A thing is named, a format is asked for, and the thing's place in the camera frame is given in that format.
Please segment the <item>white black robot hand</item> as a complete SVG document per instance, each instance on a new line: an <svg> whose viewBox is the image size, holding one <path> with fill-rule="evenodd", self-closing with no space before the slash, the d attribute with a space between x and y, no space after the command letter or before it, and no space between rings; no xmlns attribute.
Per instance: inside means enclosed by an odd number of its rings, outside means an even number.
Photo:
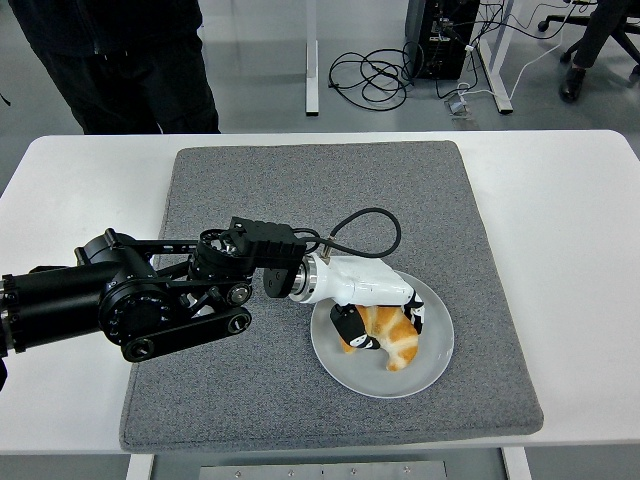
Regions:
<svg viewBox="0 0 640 480"><path fill-rule="evenodd" d="M380 342L366 332L361 307L398 307L422 331L424 302L397 272L379 258L312 253L303 258L289 298L303 304L334 302L330 318L341 339L357 349L379 349Z"/></svg>

